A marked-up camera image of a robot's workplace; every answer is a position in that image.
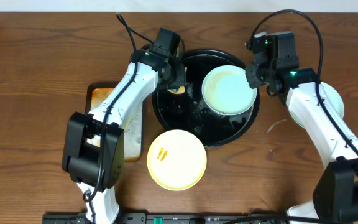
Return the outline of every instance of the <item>wooden table surface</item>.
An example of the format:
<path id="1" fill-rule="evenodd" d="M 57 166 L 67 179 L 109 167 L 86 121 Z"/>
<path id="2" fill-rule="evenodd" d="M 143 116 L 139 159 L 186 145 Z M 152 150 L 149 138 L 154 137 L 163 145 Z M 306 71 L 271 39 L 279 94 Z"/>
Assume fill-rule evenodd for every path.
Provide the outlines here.
<path id="1" fill-rule="evenodd" d="M 151 39 L 166 27 L 186 40 L 187 49 L 225 50 L 250 63 L 244 42 L 267 14 L 123 15 Z M 310 15 L 324 39 L 322 78 L 341 94 L 345 122 L 358 136 L 358 14 Z M 318 41 L 304 19 L 277 16 L 261 30 L 292 30 L 301 66 L 317 69 Z M 145 43 L 135 39 L 138 47 Z M 0 12 L 0 223 L 40 223 L 47 212 L 85 209 L 79 188 L 60 166 L 67 121 L 74 111 L 83 112 L 89 84 L 121 79 L 131 51 L 114 13 Z M 323 173 L 317 150 L 278 98 L 260 92 L 252 127 L 230 144 L 206 149 L 203 178 L 181 192 L 159 187 L 147 170 L 147 149 L 164 132 L 148 97 L 145 151 L 125 166 L 116 185 L 119 205 L 149 212 L 247 213 L 310 200 Z M 282 122 L 272 128 L 277 121 Z"/>

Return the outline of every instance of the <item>brown wood grain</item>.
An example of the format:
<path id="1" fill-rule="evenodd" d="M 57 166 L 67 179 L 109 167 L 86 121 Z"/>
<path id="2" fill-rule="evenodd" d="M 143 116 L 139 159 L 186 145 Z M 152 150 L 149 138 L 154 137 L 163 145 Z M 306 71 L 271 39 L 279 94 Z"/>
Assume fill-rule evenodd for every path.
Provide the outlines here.
<path id="1" fill-rule="evenodd" d="M 244 42 L 267 14 L 124 13 L 151 39 L 159 27 L 178 32 L 187 49 L 225 50 L 246 63 Z M 345 121 L 358 136 L 358 14 L 310 14 L 324 38 L 323 80 L 341 94 Z M 296 34 L 301 66 L 318 63 L 318 41 L 305 20 L 282 15 L 262 26 Z M 137 46 L 145 42 L 135 38 Z M 60 167 L 67 121 L 83 112 L 86 89 L 119 81 L 132 47 L 114 13 L 0 12 L 0 223 L 40 223 L 47 212 L 80 212 L 81 193 Z M 311 199 L 323 169 L 317 150 L 278 99 L 260 89 L 260 109 L 238 140 L 208 148 L 194 187 L 171 192 L 147 171 L 147 149 L 163 132 L 146 99 L 144 149 L 125 164 L 116 186 L 120 206 L 149 212 L 247 213 L 283 210 Z M 269 133 L 267 130 L 277 121 Z"/>

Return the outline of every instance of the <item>white scratch on table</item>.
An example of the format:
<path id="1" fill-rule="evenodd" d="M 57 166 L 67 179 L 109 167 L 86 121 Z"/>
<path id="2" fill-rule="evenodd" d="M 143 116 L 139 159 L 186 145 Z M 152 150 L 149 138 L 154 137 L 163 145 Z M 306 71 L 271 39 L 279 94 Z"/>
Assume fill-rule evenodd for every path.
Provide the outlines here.
<path id="1" fill-rule="evenodd" d="M 274 123 L 273 125 L 271 125 L 271 127 L 267 130 L 267 134 L 274 128 L 274 126 L 280 124 L 281 122 L 287 121 L 287 119 L 282 119 L 281 121 L 277 121 L 276 123 Z"/>

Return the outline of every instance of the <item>green component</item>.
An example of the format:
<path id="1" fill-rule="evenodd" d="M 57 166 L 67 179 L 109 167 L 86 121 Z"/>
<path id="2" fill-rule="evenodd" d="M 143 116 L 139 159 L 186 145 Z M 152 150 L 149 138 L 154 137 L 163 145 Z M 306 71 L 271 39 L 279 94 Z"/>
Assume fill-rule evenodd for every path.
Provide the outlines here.
<path id="1" fill-rule="evenodd" d="M 154 224 L 162 224 L 162 217 L 154 217 Z"/>

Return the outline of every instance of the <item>white wall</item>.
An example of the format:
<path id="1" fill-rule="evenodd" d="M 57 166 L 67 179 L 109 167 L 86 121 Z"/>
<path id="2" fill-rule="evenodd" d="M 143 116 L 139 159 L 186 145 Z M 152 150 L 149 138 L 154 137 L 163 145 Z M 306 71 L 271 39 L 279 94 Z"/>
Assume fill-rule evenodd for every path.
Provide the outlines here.
<path id="1" fill-rule="evenodd" d="M 358 0 L 0 0 L 0 11 L 358 12 Z"/>

